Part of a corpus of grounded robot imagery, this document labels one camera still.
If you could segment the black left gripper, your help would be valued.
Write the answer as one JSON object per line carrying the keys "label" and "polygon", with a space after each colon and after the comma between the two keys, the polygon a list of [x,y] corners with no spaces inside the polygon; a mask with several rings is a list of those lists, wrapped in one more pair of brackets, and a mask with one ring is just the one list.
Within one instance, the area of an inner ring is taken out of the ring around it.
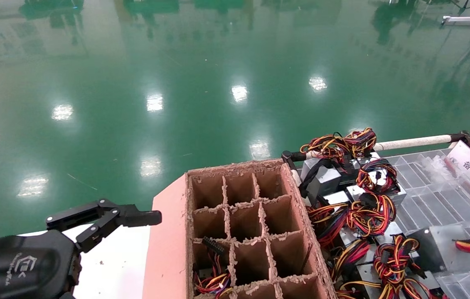
{"label": "black left gripper", "polygon": [[[0,238],[0,299],[59,299],[70,297],[82,270],[77,248],[87,253],[120,226],[154,226],[160,211],[140,211],[134,204],[99,199],[49,216],[47,232]],[[76,237],[63,231],[90,225]]]}

